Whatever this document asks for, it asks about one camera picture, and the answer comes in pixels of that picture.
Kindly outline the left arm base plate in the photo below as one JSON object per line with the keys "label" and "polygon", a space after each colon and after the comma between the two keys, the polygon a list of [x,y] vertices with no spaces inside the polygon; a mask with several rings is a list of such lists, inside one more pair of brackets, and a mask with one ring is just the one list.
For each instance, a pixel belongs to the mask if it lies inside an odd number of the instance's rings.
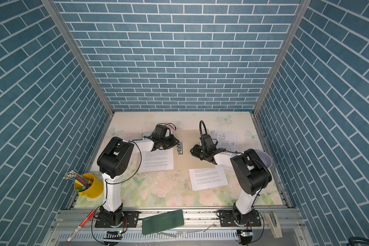
{"label": "left arm base plate", "polygon": [[110,222],[103,215],[94,216],[95,228],[136,228],[139,219],[138,211],[122,211],[122,217],[118,224]]}

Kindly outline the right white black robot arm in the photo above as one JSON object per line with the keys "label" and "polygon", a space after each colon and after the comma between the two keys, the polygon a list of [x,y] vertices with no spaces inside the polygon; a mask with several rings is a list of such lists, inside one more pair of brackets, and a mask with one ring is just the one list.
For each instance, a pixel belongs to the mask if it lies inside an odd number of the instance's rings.
{"label": "right white black robot arm", "polygon": [[254,149],[243,152],[228,151],[218,148],[209,134],[203,134],[200,137],[200,144],[195,145],[190,153],[201,161],[233,168],[241,187],[239,199],[234,204],[234,211],[239,215],[245,216],[254,210],[261,190],[272,181],[269,168],[273,161],[264,151]]}

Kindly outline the printed text sheet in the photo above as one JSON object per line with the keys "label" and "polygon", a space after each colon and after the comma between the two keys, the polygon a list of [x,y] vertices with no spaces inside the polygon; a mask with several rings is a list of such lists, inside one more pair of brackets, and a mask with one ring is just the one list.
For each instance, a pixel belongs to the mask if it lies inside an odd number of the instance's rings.
{"label": "printed text sheet", "polygon": [[189,175],[193,191],[228,185],[225,172],[222,168],[190,169]]}
{"label": "printed text sheet", "polygon": [[141,150],[141,165],[139,172],[157,172],[174,169],[173,149],[154,150],[154,142],[146,137],[135,140],[135,143]]}

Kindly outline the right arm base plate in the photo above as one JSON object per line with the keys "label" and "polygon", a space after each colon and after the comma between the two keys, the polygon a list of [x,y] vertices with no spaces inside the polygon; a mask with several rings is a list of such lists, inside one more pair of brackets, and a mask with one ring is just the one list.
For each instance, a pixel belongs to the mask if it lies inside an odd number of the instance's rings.
{"label": "right arm base plate", "polygon": [[261,220],[257,210],[245,215],[236,210],[217,210],[221,227],[260,227]]}

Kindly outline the beige paper folder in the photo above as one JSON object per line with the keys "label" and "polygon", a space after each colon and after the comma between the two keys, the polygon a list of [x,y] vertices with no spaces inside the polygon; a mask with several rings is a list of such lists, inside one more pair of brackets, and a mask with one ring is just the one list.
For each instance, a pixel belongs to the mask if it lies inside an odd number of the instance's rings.
{"label": "beige paper folder", "polygon": [[177,146],[173,147],[174,170],[190,170],[215,168],[215,165],[192,156],[190,150],[200,144],[200,134],[197,130],[177,130],[174,136],[183,143],[183,155],[178,155]]}

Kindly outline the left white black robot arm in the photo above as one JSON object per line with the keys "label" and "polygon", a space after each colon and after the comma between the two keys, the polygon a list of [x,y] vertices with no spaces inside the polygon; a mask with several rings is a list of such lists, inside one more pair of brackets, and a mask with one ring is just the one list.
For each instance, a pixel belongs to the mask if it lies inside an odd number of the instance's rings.
{"label": "left white black robot arm", "polygon": [[102,214],[113,215],[122,211],[121,184],[129,180],[123,180],[123,174],[129,166],[132,154],[175,147],[179,143],[172,133],[175,130],[173,123],[159,123],[149,136],[143,136],[141,139],[123,140],[116,136],[111,138],[97,159],[105,184],[105,202],[100,207]]}

